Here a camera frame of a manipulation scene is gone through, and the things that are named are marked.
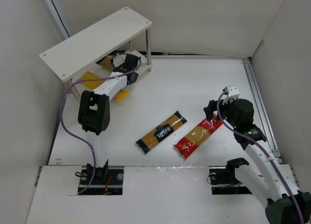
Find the red spaghetti bag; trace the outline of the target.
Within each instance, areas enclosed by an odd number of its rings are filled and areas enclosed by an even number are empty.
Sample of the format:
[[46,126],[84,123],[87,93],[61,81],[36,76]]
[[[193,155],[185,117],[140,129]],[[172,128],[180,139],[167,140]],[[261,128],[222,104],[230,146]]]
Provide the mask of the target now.
[[203,119],[184,137],[182,137],[174,148],[186,160],[199,146],[201,146],[215,131],[217,131],[223,122],[216,119],[213,114],[212,120]]

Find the yellow spaghetti bag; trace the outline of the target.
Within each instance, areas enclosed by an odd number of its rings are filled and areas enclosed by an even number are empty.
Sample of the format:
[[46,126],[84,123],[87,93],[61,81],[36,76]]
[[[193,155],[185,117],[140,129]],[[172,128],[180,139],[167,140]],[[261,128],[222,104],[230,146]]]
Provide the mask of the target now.
[[110,100],[116,100],[118,103],[124,98],[129,97],[129,92],[124,88],[127,86],[127,77],[116,77],[121,75],[120,72],[112,72],[109,79],[101,78],[94,73],[87,71],[77,81],[81,81],[81,84],[94,91],[95,94],[105,94]]

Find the blue spaghetti bag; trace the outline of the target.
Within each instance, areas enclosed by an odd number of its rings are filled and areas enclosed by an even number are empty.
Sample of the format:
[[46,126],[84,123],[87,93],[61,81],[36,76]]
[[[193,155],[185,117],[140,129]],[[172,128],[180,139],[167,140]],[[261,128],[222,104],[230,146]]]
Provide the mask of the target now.
[[169,137],[172,133],[183,126],[187,120],[176,111],[169,118],[147,133],[141,139],[136,141],[136,145],[147,154],[159,143]]
[[109,57],[104,57],[101,60],[97,61],[96,64],[100,65],[104,69],[112,72],[115,69],[115,66],[113,64],[113,60]]

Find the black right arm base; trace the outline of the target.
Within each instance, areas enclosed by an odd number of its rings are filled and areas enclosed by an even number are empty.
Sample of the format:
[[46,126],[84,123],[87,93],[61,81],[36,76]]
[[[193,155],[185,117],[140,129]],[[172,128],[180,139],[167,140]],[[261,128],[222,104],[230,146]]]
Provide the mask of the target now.
[[207,182],[211,185],[213,195],[252,194],[243,183],[229,177],[225,166],[209,167]]

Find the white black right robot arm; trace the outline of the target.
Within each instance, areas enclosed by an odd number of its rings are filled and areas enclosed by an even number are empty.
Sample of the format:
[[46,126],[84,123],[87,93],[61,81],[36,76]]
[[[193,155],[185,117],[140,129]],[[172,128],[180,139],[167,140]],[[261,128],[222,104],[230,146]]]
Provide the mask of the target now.
[[234,133],[235,140],[255,163],[255,172],[244,158],[229,160],[230,179],[242,182],[259,200],[271,224],[307,224],[311,217],[311,194],[302,192],[288,178],[266,142],[264,133],[253,123],[254,108],[249,100],[225,103],[211,100],[204,108],[207,120],[220,120]]

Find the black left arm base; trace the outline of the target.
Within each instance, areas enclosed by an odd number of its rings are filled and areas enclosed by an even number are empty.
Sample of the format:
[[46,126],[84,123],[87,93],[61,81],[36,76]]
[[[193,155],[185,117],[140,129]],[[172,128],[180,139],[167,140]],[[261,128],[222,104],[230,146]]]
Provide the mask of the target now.
[[124,167],[109,167],[107,175],[100,178],[95,175],[91,185],[84,190],[91,177],[92,170],[89,175],[86,172],[86,167],[83,167],[81,172],[76,172],[75,176],[79,178],[78,194],[79,195],[122,195]]

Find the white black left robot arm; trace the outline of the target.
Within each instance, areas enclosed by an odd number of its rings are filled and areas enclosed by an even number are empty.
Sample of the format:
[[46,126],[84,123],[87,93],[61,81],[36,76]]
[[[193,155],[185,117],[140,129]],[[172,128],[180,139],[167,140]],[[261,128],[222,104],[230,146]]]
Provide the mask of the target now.
[[107,176],[108,159],[97,159],[102,144],[101,133],[110,123],[110,101],[127,85],[138,78],[137,70],[141,65],[141,57],[127,53],[125,61],[115,67],[105,81],[96,89],[83,91],[80,99],[78,123],[86,133],[86,140],[91,145],[94,162],[87,164],[87,175],[105,178]]

